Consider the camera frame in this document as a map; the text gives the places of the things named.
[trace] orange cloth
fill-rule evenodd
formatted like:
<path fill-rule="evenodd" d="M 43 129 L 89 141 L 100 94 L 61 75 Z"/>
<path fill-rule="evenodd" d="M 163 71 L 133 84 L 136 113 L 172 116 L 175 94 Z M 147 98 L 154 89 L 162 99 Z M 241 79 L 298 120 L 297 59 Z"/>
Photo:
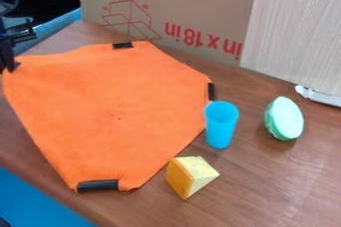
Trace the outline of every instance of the orange cloth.
<path fill-rule="evenodd" d="M 17 61 L 5 96 L 73 189 L 98 179 L 139 187 L 203 130 L 209 78 L 150 43 Z"/>

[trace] black clip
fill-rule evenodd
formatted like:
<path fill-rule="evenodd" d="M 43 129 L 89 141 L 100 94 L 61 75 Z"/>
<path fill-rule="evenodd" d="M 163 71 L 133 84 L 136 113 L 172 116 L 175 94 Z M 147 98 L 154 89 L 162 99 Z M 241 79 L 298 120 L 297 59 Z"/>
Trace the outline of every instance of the black clip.
<path fill-rule="evenodd" d="M 12 46 L 12 39 L 9 36 L 0 36 L 0 74 L 5 68 L 13 72 L 20 65 L 14 61 Z"/>
<path fill-rule="evenodd" d="M 213 83 L 208 83 L 207 89 L 208 89 L 208 99 L 210 101 L 214 101 L 214 99 L 215 99 L 215 96 L 214 96 L 214 84 Z"/>
<path fill-rule="evenodd" d="M 91 180 L 85 182 L 79 182 L 77 184 L 77 191 L 92 191 L 92 190 L 108 190 L 108 189 L 118 189 L 119 180 L 118 179 L 107 179 L 107 180 Z"/>
<path fill-rule="evenodd" d="M 132 42 L 113 44 L 113 49 L 124 49 L 124 48 L 133 48 L 133 47 L 134 45 Z"/>

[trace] blue floor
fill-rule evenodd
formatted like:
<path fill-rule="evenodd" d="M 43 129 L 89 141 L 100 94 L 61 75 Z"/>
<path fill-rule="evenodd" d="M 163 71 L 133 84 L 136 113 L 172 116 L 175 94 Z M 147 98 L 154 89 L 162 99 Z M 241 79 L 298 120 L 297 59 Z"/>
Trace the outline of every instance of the blue floor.
<path fill-rule="evenodd" d="M 2 167 L 0 217 L 12 227 L 94 226 Z"/>

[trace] cardboard box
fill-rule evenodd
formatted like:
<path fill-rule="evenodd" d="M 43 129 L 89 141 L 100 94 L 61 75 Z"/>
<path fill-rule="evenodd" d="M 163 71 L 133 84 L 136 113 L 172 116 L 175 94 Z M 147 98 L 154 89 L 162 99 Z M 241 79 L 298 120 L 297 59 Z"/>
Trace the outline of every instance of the cardboard box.
<path fill-rule="evenodd" d="M 83 19 L 239 65 L 253 0 L 81 0 Z"/>

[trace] plastic cup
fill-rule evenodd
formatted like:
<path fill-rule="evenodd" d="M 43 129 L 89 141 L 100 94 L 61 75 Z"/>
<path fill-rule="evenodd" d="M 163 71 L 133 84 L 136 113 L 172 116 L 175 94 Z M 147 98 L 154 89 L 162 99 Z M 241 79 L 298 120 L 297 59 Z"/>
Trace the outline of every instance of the plastic cup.
<path fill-rule="evenodd" d="M 216 149 L 227 148 L 238 118 L 239 110 L 231 103 L 216 101 L 208 104 L 204 108 L 207 144 Z"/>

